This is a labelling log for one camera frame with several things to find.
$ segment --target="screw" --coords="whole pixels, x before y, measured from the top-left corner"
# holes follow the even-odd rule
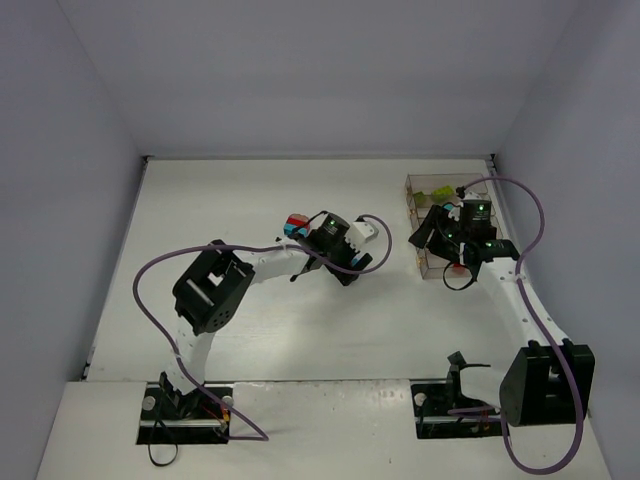
[[[145,412],[150,412],[151,410],[153,410],[153,407],[155,406],[156,406],[156,399],[151,395],[144,397],[144,399],[142,400],[142,409]]]
[[[421,407],[426,400],[427,400],[427,396],[422,392],[416,393],[415,396],[413,397],[413,401],[418,407]]]

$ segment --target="cable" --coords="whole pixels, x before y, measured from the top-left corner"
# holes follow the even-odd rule
[[[202,246],[198,246],[198,247],[183,248],[183,249],[180,249],[180,250],[175,250],[173,252],[165,253],[165,254],[160,255],[160,256],[150,260],[149,262],[147,262],[145,265],[142,266],[142,268],[140,268],[138,273],[136,273],[136,276],[133,279],[133,285],[132,285],[133,299],[135,300],[136,305],[138,305],[138,308],[142,311],[142,313],[151,321],[151,323],[153,323],[153,325],[158,330],[160,330],[160,333],[162,333],[162,335],[164,335],[164,337],[167,339],[167,342],[169,342],[169,345],[171,345],[171,350],[173,351],[173,353],[174,353],[174,355],[176,357],[176,363],[178,364],[178,368],[180,369],[182,374],[185,376],[185,378],[187,380],[189,380],[206,397],[208,397],[209,399],[213,400],[215,403],[217,403],[221,407],[226,408],[227,410],[229,410],[229,412],[231,412],[232,414],[234,414],[235,416],[240,418],[244,423],[246,423],[249,427],[251,427],[259,435],[258,437],[255,437],[255,436],[231,437],[231,436],[229,436],[229,437],[227,437],[229,440],[257,440],[257,441],[266,442],[266,441],[269,440],[269,436],[258,425],[256,425],[250,418],[245,416],[242,412],[240,412],[240,411],[236,410],[235,408],[227,405],[226,403],[224,403],[222,401],[222,399],[218,398],[215,394],[211,393],[209,390],[204,388],[204,386],[201,385],[189,373],[187,368],[184,366],[184,363],[182,362],[182,357],[180,356],[180,349],[178,348],[178,344],[175,342],[175,340],[173,339],[173,337],[171,336],[169,331],[151,313],[151,311],[146,307],[146,305],[144,304],[144,302],[140,298],[140,280],[142,279],[143,275],[151,267],[153,267],[154,265],[157,265],[160,262],[163,262],[163,261],[168,260],[170,258],[179,257],[181,255],[186,255],[188,253],[207,252],[207,251],[212,251],[212,250],[217,250],[217,251],[240,250],[240,251],[244,251],[244,252],[267,253],[267,252],[274,252],[274,251],[277,251],[277,250],[283,250],[284,248],[287,248],[287,249],[294,249],[294,250],[303,251],[307,255],[311,255],[312,257],[317,258],[318,260],[320,260],[320,262],[324,263],[325,265],[331,267],[334,270],[337,270],[338,272],[347,273],[347,274],[350,274],[350,275],[362,275],[362,274],[365,274],[365,273],[375,272],[380,267],[382,267],[382,265],[384,265],[386,263],[386,261],[389,259],[389,256],[391,255],[391,248],[392,248],[392,245],[393,245],[393,240],[392,240],[392,237],[391,237],[391,230],[389,229],[389,226],[381,218],[379,218],[379,217],[377,217],[375,215],[365,214],[365,215],[360,215],[360,217],[361,218],[370,218],[370,219],[375,220],[376,222],[378,222],[384,228],[384,230],[386,231],[387,240],[388,240],[387,251],[385,252],[384,256],[382,257],[382,260],[380,260],[373,267],[366,268],[364,270],[348,270],[346,268],[342,268],[342,267],[340,267],[338,265],[335,265],[335,264],[331,263],[325,257],[321,256],[320,254],[314,252],[313,250],[311,250],[311,249],[309,249],[309,248],[307,248],[307,247],[305,247],[303,245],[287,245],[286,247],[283,246],[283,245],[274,245],[272,247],[247,247],[247,246],[243,246],[243,245],[215,245],[215,244],[213,244],[213,245],[202,245]]]
[[[440,221],[438,220],[438,217],[436,216],[436,229],[440,232],[440,235],[442,235],[442,238],[444,238],[447,242],[450,242],[453,244],[454,247],[456,248],[460,248],[460,244],[454,242],[453,240],[451,240],[449,237],[447,237],[444,232],[442,231],[442,228],[440,228]]]
[[[466,290],[467,288],[469,288],[471,285],[474,284],[476,280],[472,276],[469,282],[467,282],[463,287],[453,288],[451,285],[449,285],[449,282],[447,282],[446,275],[447,275],[447,270],[449,270],[449,268],[451,268],[452,265],[455,265],[455,262],[447,263],[447,266],[444,267],[444,270],[442,271],[442,282],[444,283],[445,287],[447,287],[449,290],[453,290],[454,292],[461,292],[462,290]],[[461,266],[469,270],[469,267],[467,267],[466,265],[461,265]]]
[[[478,422],[483,422],[483,421],[499,422],[500,421],[499,418],[488,416],[491,410],[495,410],[495,408],[490,405],[485,405],[483,407],[454,408],[452,410],[447,411],[447,413],[452,417],[456,417],[461,420],[465,419],[465,420],[477,420]],[[481,415],[467,415],[469,413],[480,413]]]
[[[202,408],[202,410],[207,412],[209,415],[211,415],[216,420],[220,421],[220,418],[215,413],[213,413],[211,410],[209,410],[207,407],[205,407],[204,405],[200,405],[200,408]]]
[[[418,431],[420,432],[419,438],[422,438],[422,429],[424,428],[424,414],[427,409],[427,400],[425,399],[420,405],[420,421],[418,423]]]
[[[149,454],[149,460],[156,467],[168,467],[178,458],[178,442],[171,430],[167,427],[167,425],[162,421],[162,405],[164,403],[164,393],[160,392],[160,402],[158,402],[158,409],[156,410],[156,418],[153,422],[153,427],[151,427],[151,432],[149,432],[149,440],[147,441],[147,453]],[[153,458],[153,454],[151,453],[151,442],[153,441],[153,434],[156,433],[156,427],[160,425],[162,427],[162,431],[169,437],[169,439],[173,442],[173,446],[176,447],[176,453],[171,460],[168,462],[158,462],[155,458]]]
[[[502,438],[504,440],[504,446],[507,449],[507,453],[509,454],[509,458],[511,458],[511,461],[519,469],[523,470],[528,474],[549,475],[551,473],[558,472],[562,470],[564,467],[566,467],[567,465],[569,465],[569,463],[571,463],[573,458],[578,453],[578,450],[580,448],[580,443],[582,442],[582,435],[584,433],[584,410],[582,407],[582,401],[580,400],[580,391],[578,390],[578,384],[573,375],[573,372],[571,371],[571,367],[569,366],[567,359],[562,353],[562,350],[556,344],[551,333],[549,332],[549,330],[544,325],[544,323],[536,313],[535,309],[533,308],[533,305],[531,304],[531,300],[527,295],[527,291],[525,289],[524,283],[522,282],[522,279],[519,277],[520,272],[522,270],[522,262],[524,262],[524,259],[527,257],[529,253],[531,253],[531,251],[538,245],[538,243],[540,243],[540,239],[542,238],[542,235],[544,233],[544,227],[545,227],[544,209],[542,208],[542,203],[540,202],[540,199],[537,197],[537,195],[524,183],[520,182],[519,180],[515,180],[513,178],[503,177],[503,176],[483,177],[466,184],[463,188],[466,190],[467,188],[471,187],[472,185],[475,185],[476,183],[485,182],[485,181],[507,182],[522,188],[533,199],[533,201],[536,204],[536,207],[538,208],[538,214],[540,215],[540,228],[538,230],[538,234],[536,235],[536,238],[529,245],[527,245],[527,247],[524,249],[524,251],[520,255],[520,258],[516,262],[516,269],[515,269],[516,284],[518,285],[520,296],[522,297],[522,301],[527,307],[529,314],[531,315],[531,317],[533,318],[533,321],[542,332],[542,335],[544,335],[544,337],[549,342],[549,345],[551,346],[553,353],[556,355],[556,358],[560,362],[562,371],[565,374],[565,378],[567,379],[567,383],[569,384],[569,389],[571,390],[571,396],[573,397],[573,404],[576,412],[576,432],[573,437],[573,442],[569,447],[569,450],[567,451],[565,456],[562,457],[562,459],[560,459],[556,464],[551,465],[550,467],[545,467],[545,468],[531,468],[524,465],[522,462],[520,462],[520,460],[516,458],[516,455],[513,451],[513,447],[511,445],[511,438],[509,436],[509,424],[507,423],[507,417],[505,416],[504,412],[501,412],[500,414],[500,423],[502,424]]]

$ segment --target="red wire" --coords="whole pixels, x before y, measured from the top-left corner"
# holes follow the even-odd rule
[[[213,418],[215,418],[218,421],[220,420],[220,417],[218,417],[215,413],[213,413],[211,410],[209,410],[207,407],[205,407],[204,405],[202,405],[202,409],[207,412],[209,415],[211,415]]]
[[[482,412],[482,428],[486,431],[489,429],[489,410]]]

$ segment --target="red object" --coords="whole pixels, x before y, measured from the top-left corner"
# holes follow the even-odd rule
[[[306,225],[308,222],[309,222],[309,218],[299,213],[294,213],[292,215],[289,215],[289,218],[287,218],[287,223],[295,227]]]
[[[208,409],[207,407],[205,407],[204,405],[202,405],[202,409],[203,409],[205,412],[207,412],[209,415],[211,415],[213,418],[215,418],[216,420],[220,420],[220,419],[218,418],[218,416],[217,416],[215,413],[213,413],[211,410],[209,410],[209,409]]]

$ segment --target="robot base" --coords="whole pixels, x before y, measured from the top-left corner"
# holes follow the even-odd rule
[[[205,385],[218,398],[232,397],[233,385]],[[216,445],[228,443],[229,412],[199,395],[197,406],[186,417],[178,415],[158,384],[145,391],[137,445]]]
[[[461,419],[449,415],[452,408],[482,407],[485,403],[459,395],[459,390],[447,380],[414,380],[411,382],[413,415],[416,436],[420,440],[443,438],[485,438],[499,437],[502,428],[499,422]],[[496,417],[496,411],[488,412]]]

